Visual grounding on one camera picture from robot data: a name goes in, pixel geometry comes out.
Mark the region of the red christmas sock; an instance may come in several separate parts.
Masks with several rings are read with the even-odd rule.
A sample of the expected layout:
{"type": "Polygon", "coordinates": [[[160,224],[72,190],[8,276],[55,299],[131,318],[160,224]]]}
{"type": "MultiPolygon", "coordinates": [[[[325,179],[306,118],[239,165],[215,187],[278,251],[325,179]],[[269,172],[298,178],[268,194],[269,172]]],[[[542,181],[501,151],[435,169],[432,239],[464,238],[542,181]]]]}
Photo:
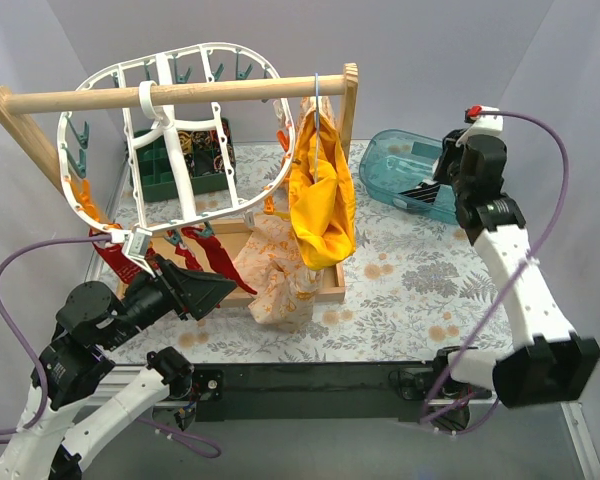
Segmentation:
{"type": "Polygon", "coordinates": [[[175,247],[175,253],[184,259],[185,267],[188,270],[202,272],[203,267],[184,241],[185,238],[194,240],[203,249],[209,266],[215,273],[234,281],[238,287],[248,294],[257,294],[257,291],[242,279],[209,222],[205,222],[203,228],[188,226],[167,231],[167,241],[175,247]]]}
{"type": "Polygon", "coordinates": [[[96,241],[93,246],[100,258],[111,268],[123,284],[130,285],[138,275],[154,278],[153,274],[150,274],[123,254],[122,243],[115,243],[112,240],[96,241]]]}

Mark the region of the black white striped sock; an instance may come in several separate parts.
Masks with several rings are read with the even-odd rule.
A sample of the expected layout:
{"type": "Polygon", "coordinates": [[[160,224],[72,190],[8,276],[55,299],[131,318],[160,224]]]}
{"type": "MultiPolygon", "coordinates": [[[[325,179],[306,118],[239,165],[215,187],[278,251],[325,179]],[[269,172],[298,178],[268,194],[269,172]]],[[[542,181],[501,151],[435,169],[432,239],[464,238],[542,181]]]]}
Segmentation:
{"type": "Polygon", "coordinates": [[[440,182],[423,180],[414,188],[400,192],[399,195],[425,204],[442,204],[450,198],[451,189],[440,182]]]}

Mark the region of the white clip sock hanger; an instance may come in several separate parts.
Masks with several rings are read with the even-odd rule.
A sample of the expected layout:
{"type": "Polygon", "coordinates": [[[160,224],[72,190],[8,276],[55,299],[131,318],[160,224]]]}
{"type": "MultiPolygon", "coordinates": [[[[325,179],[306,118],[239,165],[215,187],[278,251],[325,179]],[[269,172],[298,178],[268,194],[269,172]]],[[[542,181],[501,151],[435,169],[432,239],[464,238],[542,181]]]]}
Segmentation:
{"type": "Polygon", "coordinates": [[[83,195],[86,173],[70,161],[66,129],[71,123],[72,115],[78,111],[119,108],[123,114],[128,165],[134,180],[141,179],[138,149],[157,139],[163,139],[182,214],[179,219],[149,225],[144,194],[141,187],[136,185],[133,197],[140,229],[157,234],[250,210],[283,184],[292,166],[294,148],[286,148],[280,172],[261,193],[251,199],[240,198],[236,191],[235,170],[228,156],[228,140],[222,127],[221,104],[228,101],[274,99],[278,101],[282,112],[283,128],[289,135],[293,135],[295,126],[288,100],[294,94],[291,80],[281,77],[262,55],[244,46],[225,42],[197,44],[106,67],[86,79],[76,90],[54,93],[51,96],[50,109],[60,115],[57,127],[59,190],[68,205],[90,227],[99,231],[110,230],[109,223],[97,217],[95,208],[83,195]],[[209,61],[210,56],[219,51],[246,57],[259,64],[264,72],[263,78],[251,80],[247,72],[238,71],[235,80],[222,81],[219,70],[213,69],[209,61]],[[195,191],[178,136],[181,131],[217,133],[231,199],[229,207],[197,212],[195,191]]]}

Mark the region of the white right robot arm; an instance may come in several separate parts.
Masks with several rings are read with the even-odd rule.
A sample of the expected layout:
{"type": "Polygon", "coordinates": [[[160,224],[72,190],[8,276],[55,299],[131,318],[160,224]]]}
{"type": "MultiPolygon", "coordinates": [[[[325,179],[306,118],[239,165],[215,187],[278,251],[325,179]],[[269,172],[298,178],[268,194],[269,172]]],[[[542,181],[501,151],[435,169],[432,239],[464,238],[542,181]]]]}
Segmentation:
{"type": "Polygon", "coordinates": [[[440,352],[427,401],[468,385],[508,408],[576,401],[600,361],[598,342],[578,335],[543,277],[524,215],[503,190],[506,162],[507,147],[493,134],[454,130],[442,141],[434,178],[452,189],[458,223],[497,289],[487,312],[504,309],[513,349],[499,356],[465,343],[440,352]]]}

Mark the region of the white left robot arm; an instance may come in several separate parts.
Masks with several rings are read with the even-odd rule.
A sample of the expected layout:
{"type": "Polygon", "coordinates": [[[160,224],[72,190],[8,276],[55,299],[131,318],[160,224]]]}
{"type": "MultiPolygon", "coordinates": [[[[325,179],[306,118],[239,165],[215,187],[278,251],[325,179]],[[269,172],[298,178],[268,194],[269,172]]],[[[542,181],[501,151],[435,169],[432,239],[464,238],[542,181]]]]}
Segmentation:
{"type": "Polygon", "coordinates": [[[118,297],[106,284],[75,287],[56,314],[63,334],[42,351],[25,410],[0,456],[0,479],[79,479],[103,448],[156,403],[173,399],[191,414],[216,381],[199,380],[175,348],[148,353],[122,390],[80,423],[74,421],[115,364],[106,354],[166,314],[201,320],[236,287],[221,274],[183,269],[156,256],[118,297]]]}

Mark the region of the teal transparent plastic bin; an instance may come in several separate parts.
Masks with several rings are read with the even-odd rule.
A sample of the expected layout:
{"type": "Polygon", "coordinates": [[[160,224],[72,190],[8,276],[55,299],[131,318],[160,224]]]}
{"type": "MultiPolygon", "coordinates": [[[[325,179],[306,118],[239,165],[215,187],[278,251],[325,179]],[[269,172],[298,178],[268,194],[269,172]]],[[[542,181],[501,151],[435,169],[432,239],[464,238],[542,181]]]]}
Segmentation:
{"type": "Polygon", "coordinates": [[[408,131],[389,129],[377,133],[369,142],[359,164],[359,178],[368,195],[409,214],[455,225],[455,199],[442,204],[425,204],[403,198],[400,192],[430,180],[442,152],[442,142],[408,131]]]}

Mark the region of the white orange patterned cloth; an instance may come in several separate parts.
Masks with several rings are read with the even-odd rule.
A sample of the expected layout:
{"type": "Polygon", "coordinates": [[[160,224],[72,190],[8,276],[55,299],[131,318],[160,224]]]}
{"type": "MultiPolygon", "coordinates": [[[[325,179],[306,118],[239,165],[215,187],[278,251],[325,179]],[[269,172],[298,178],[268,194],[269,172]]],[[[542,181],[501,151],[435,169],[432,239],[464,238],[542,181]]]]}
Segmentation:
{"type": "MultiPolygon", "coordinates": [[[[314,97],[302,99],[296,140],[304,117],[314,111],[314,106],[314,97]]],[[[337,128],[331,101],[326,96],[321,96],[320,113],[337,128]]],[[[249,305],[253,319],[261,325],[295,332],[312,319],[323,275],[333,266],[312,270],[301,258],[289,214],[290,171],[286,187],[287,209],[257,216],[251,236],[238,253],[236,263],[238,272],[257,291],[249,305]]]]}

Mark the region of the wooden clothes rack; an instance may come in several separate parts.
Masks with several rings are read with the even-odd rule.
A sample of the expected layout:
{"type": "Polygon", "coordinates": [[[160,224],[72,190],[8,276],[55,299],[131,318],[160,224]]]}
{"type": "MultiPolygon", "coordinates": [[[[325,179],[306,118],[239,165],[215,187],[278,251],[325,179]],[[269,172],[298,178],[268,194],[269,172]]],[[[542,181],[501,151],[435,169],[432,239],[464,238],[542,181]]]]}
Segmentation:
{"type": "MultiPolygon", "coordinates": [[[[320,76],[320,95],[338,95],[341,98],[338,130],[343,149],[349,149],[358,90],[358,67],[347,63],[340,75],[320,76]]],[[[190,122],[178,120],[171,115],[174,106],[180,104],[209,103],[214,110],[221,103],[278,99],[282,103],[291,98],[314,95],[314,77],[279,78],[271,75],[264,79],[234,80],[217,82],[209,77],[204,83],[153,84],[145,81],[137,87],[119,85],[110,89],[80,88],[75,91],[14,94],[6,86],[0,86],[0,124],[14,141],[38,166],[54,187],[64,195],[69,206],[91,228],[107,232],[115,228],[108,222],[100,222],[90,216],[87,208],[76,199],[77,187],[73,186],[73,177],[69,171],[68,157],[60,144],[52,144],[34,120],[39,113],[58,113],[60,123],[65,124],[71,115],[78,111],[120,109],[129,111],[140,107],[149,118],[157,123],[158,129],[142,137],[129,135],[128,148],[131,151],[163,137],[169,148],[170,165],[177,183],[178,198],[183,219],[170,220],[163,224],[146,224],[142,210],[144,200],[141,191],[135,191],[134,198],[138,209],[140,227],[146,228],[157,236],[168,230],[181,229],[203,222],[209,222],[219,234],[246,232],[253,223],[253,209],[271,196],[283,183],[292,165],[293,154],[287,152],[277,177],[264,187],[264,190],[250,200],[242,200],[237,195],[231,197],[229,208],[214,212],[198,213],[194,191],[186,180],[187,173],[184,158],[179,150],[180,130],[200,131],[211,128],[220,129],[221,120],[214,117],[208,121],[190,122]]]]}

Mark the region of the yellow garment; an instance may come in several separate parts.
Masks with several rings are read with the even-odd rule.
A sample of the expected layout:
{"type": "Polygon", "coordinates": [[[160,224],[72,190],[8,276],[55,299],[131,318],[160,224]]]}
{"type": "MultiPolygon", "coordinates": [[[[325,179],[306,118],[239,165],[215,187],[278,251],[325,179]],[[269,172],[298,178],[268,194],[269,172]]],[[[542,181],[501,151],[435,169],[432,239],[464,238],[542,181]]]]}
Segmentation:
{"type": "Polygon", "coordinates": [[[337,128],[321,114],[319,182],[314,184],[314,111],[304,117],[292,161],[288,198],[291,225],[304,264],[334,266],[356,250],[355,189],[337,128]]]}

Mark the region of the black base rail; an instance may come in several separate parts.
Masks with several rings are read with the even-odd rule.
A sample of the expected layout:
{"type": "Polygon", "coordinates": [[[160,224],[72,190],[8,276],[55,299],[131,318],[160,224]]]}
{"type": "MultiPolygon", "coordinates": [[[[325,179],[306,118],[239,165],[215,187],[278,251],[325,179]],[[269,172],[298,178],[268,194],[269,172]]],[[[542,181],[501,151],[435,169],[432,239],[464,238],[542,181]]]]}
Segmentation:
{"type": "Polygon", "coordinates": [[[430,362],[201,364],[187,396],[159,403],[157,421],[396,419],[415,422],[441,369],[430,362]]]}

